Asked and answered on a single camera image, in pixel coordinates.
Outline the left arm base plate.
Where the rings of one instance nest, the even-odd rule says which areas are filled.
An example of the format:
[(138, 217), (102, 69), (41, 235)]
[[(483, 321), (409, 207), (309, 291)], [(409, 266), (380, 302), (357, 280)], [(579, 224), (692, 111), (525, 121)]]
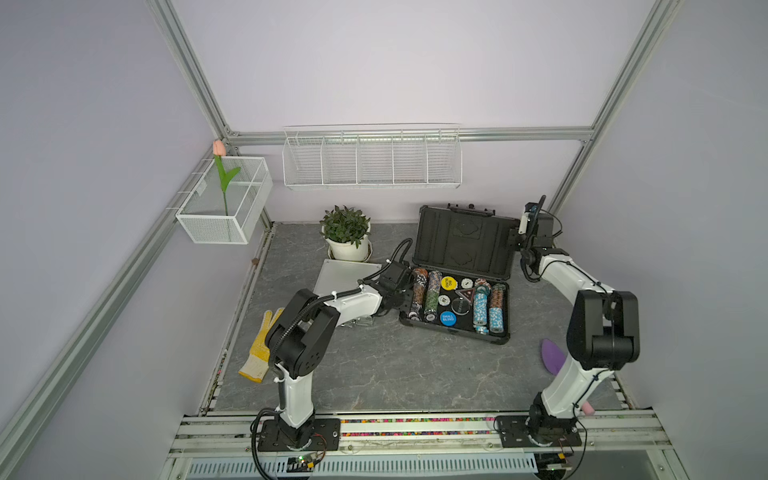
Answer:
[(257, 434), (259, 452), (337, 451), (341, 440), (338, 418), (311, 417), (300, 427), (291, 427), (281, 418), (267, 419)]

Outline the silver aluminium poker case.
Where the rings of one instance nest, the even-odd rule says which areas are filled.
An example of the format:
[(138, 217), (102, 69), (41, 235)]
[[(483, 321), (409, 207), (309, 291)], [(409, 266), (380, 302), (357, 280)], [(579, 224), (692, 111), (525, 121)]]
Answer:
[(360, 288), (358, 281), (376, 275), (380, 264), (326, 259), (313, 288), (313, 293), (323, 297), (337, 293), (326, 304), (340, 312), (337, 326), (372, 317), (381, 306), (382, 295), (371, 286)]

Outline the black plastic poker case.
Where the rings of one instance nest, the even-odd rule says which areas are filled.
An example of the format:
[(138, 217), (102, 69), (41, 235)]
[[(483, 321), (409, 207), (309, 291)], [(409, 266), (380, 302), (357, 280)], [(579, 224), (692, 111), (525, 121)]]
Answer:
[[(412, 286), (399, 313), (403, 325), (504, 345), (510, 339), (509, 280), (520, 221), (493, 210), (422, 206), (412, 256)], [(452, 276), (454, 291), (440, 282)], [(452, 311), (453, 327), (439, 316)]]

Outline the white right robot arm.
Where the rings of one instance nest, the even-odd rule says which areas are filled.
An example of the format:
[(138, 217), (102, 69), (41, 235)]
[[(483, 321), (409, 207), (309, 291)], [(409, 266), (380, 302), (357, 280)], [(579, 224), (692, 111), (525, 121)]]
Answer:
[(526, 204), (518, 231), (520, 268), (531, 283), (545, 281), (572, 305), (564, 364), (537, 394), (530, 423), (573, 424), (589, 396), (640, 355), (639, 300), (615, 290), (579, 267), (554, 245), (557, 218), (544, 208), (546, 197)]

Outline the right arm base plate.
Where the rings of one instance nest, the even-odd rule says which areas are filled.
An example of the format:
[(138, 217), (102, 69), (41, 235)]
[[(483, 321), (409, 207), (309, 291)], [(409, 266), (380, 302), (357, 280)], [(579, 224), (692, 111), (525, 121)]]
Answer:
[(580, 447), (583, 444), (575, 419), (499, 415), (494, 419), (493, 428), (504, 448)]

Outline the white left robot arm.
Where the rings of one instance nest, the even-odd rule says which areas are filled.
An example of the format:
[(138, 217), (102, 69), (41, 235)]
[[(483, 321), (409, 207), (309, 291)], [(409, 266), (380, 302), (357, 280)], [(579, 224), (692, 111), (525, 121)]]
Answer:
[(360, 319), (400, 307), (410, 281), (408, 262), (382, 265), (342, 260), (323, 261), (313, 289), (290, 300), (266, 336), (269, 365), (279, 385), (279, 424), (291, 433), (313, 422), (313, 372), (335, 330)]

